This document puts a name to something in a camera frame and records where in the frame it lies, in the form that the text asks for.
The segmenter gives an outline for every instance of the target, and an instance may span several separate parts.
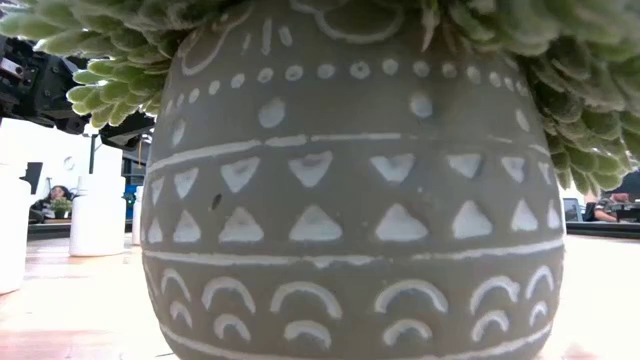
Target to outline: table surface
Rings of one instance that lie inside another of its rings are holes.
[[[640,359],[640,243],[567,236],[560,310],[538,360]],[[21,290],[0,296],[0,359],[177,360],[151,310],[141,251],[70,258],[29,243]]]

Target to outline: black machine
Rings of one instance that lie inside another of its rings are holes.
[[[74,113],[66,93],[78,85],[73,73],[86,68],[87,61],[35,52],[33,45],[0,36],[0,117],[82,134],[89,116]],[[135,113],[118,127],[100,129],[100,137],[107,146],[131,151],[154,124],[153,118]]]

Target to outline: dark spot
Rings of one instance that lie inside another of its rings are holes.
[[[218,194],[214,196],[213,201],[211,202],[211,208],[209,209],[209,211],[215,211],[215,209],[218,208],[218,205],[220,205],[221,201],[222,201],[222,194]]]

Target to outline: gray ceramic pot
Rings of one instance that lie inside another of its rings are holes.
[[[181,47],[142,216],[181,359],[542,348],[564,230],[524,79],[384,4],[246,2]]]

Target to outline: white bottle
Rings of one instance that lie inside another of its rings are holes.
[[[136,188],[136,202],[133,203],[133,224],[131,225],[131,241],[133,245],[140,245],[140,213],[142,212],[142,194],[144,186]]]
[[[124,252],[127,201],[124,178],[80,176],[71,214],[71,256],[107,256]]]
[[[31,186],[20,177],[26,168],[26,162],[0,159],[0,294],[18,290],[24,278]]]

